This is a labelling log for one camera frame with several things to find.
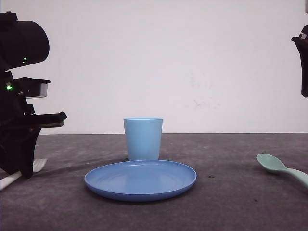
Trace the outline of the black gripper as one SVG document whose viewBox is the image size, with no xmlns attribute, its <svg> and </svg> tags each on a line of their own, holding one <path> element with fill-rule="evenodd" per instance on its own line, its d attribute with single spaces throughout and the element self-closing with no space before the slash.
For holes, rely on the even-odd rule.
<svg viewBox="0 0 308 231">
<path fill-rule="evenodd" d="M 43 62 L 49 55 L 45 31 L 33 21 L 19 21 L 13 12 L 0 14 L 0 122 L 34 113 L 18 95 L 11 69 Z"/>
</svg>

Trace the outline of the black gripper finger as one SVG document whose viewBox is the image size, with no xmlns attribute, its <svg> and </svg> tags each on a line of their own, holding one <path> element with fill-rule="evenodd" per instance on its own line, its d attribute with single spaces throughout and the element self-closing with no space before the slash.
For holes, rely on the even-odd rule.
<svg viewBox="0 0 308 231">
<path fill-rule="evenodd" d="M 42 128 L 61 127 L 65 112 L 24 115 L 0 123 L 0 168 L 8 174 L 21 172 L 25 178 L 33 175 L 34 150 Z"/>
<path fill-rule="evenodd" d="M 308 97 L 308 25 L 305 25 L 297 37 L 292 37 L 300 55 L 301 62 L 301 94 Z"/>
</svg>

